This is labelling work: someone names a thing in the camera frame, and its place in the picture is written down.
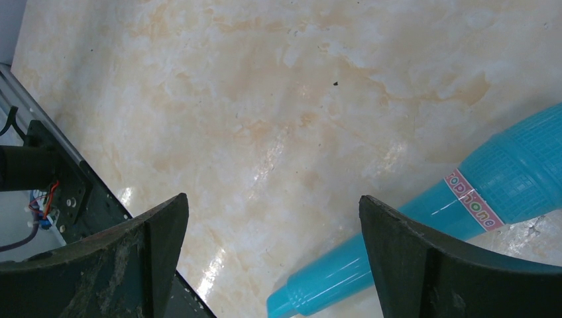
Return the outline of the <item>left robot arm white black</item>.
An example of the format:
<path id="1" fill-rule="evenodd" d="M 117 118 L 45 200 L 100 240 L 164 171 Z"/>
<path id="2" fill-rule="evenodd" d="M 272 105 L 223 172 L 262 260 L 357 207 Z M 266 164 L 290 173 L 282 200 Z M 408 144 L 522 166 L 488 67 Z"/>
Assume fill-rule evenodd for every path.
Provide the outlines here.
<path id="1" fill-rule="evenodd" d="M 60 162 L 60 155 L 46 148 L 1 146 L 1 191 L 46 189 Z"/>

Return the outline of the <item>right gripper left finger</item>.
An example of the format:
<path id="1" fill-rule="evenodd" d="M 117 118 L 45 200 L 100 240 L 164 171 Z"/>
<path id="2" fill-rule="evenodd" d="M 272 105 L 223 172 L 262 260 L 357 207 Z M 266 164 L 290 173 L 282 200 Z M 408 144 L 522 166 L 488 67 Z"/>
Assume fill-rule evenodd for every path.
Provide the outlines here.
<path id="1" fill-rule="evenodd" d="M 1 263 L 2 317 L 162 317 L 188 224 L 180 193 L 142 215 Z"/>

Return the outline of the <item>teal microphone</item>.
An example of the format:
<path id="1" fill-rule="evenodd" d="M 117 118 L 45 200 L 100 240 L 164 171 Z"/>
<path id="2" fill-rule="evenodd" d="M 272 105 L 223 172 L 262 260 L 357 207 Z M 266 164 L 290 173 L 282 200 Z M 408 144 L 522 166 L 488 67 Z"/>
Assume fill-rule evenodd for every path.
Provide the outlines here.
<path id="1" fill-rule="evenodd" d="M 561 106 L 493 135 L 400 212 L 469 240 L 561 208 Z M 309 316 L 374 283 L 357 234 L 294 272 L 266 302 L 269 317 Z"/>

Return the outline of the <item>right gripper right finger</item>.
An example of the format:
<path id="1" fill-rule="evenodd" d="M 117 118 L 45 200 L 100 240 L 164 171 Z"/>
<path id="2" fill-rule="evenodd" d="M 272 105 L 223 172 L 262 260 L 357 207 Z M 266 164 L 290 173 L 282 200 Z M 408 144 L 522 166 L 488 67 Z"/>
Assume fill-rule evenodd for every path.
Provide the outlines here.
<path id="1" fill-rule="evenodd" d="M 364 195 L 359 217 L 385 317 L 560 317 L 561 268 L 471 245 Z"/>

